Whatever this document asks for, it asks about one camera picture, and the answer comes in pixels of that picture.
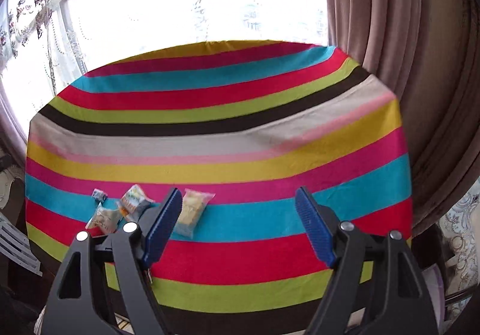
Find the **magenta stripe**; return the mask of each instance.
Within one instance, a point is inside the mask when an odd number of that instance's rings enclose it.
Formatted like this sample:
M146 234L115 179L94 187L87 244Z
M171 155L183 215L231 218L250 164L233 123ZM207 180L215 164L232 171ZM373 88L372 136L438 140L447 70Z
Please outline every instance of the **magenta stripe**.
M320 191L357 178L405 154L407 147L402 128L397 128L382 139L305 173L283 179L227 184L186 184L179 189L193 188L215 193L212 203L250 203L272 201L293 196L292 188L306 185L311 191ZM27 158L26 170L31 176L63 191L91 195L99 188L112 198L120 198L135 182L102 182L65 177ZM145 192L161 199L174 184L142 184Z
M204 164L204 163L235 163L251 162L275 158L291 152L305 144L330 134L356 120L375 111L389 101L393 100L392 93L387 92L376 99L353 109L348 114L333 119L323 125L306 131L304 134L287 139L285 142L275 145L270 149L251 153L238 153L227 155L199 155L199 156L90 156L73 154L51 144L42 136L32 131L29 135L29 142L36 143L47 151L59 155L70 161L97 165L183 165L183 164Z
M158 58L107 64L85 74L86 77L114 76L177 70L201 70L275 58L305 51L314 44L280 42L202 56Z

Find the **silver screw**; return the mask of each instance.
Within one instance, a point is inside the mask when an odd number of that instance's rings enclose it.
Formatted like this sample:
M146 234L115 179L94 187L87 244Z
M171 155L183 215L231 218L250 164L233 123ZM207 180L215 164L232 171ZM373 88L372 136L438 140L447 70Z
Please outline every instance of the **silver screw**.
M137 229L137 223L131 221L123 226L125 232L131 233Z
M355 226L349 221L343 221L340 223L340 228L342 228L344 231L353 231Z
M393 230L390 232L390 237L392 239L395 239L396 241L399 241L400 239L402 239L402 234L400 233L400 231Z
M83 242L86 238L88 238L88 232L87 231L80 231L77 234L77 240L79 242Z

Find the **striped tablecloth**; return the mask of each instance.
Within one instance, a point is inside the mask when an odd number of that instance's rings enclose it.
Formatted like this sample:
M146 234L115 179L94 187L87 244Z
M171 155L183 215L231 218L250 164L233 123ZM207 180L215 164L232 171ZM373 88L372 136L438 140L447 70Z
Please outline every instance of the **striped tablecloth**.
M338 48L163 49L90 71L33 118L28 233L55 268L94 188L111 207L134 183L158 201L172 186L215 193L193 240L173 234L153 266L155 295L177 334L285 334L306 328L330 276L295 190L365 232L409 237L406 151L395 96Z

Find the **floral sheer curtain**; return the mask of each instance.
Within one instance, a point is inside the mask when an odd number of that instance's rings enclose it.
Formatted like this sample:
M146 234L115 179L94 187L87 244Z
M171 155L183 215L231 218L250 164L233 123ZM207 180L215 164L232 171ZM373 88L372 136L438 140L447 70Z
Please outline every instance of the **floral sheer curtain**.
M5 0L4 94L26 141L34 114L89 70L206 40L327 44L326 16L326 0Z

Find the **red stripe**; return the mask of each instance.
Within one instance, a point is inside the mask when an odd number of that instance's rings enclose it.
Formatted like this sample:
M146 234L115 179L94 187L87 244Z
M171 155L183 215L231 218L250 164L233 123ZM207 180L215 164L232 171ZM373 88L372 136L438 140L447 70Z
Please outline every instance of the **red stripe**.
M305 51L314 44L280 42L258 47L219 52L211 55L158 58L107 64L85 74L86 77L115 76L159 71L199 70L276 58Z
M69 246L85 224L53 213L27 200L26 220ZM399 230L411 236L412 201L354 220L366 233L385 236ZM254 284L311 274L326 268L318 261L305 234L255 242L199 243L169 241L152 275L203 285Z
M330 59L305 69L205 89L128 93L90 93L70 85L59 93L69 103L94 110L171 110L192 109L255 99L278 93L327 76L338 70L347 58L335 49Z
M379 168L406 153L407 147L402 128L398 128L376 142L351 154L335 159L326 165L283 179L269 181L188 184L181 187L195 187L195 190L215 193L211 203L249 203L290 198L293 191L305 185L312 192L328 189L357 178ZM121 198L135 182L103 182L65 177L27 158L27 174L47 185L63 191L90 196L92 190L101 188L112 198ZM142 188L153 200L161 200L174 183L142 183Z

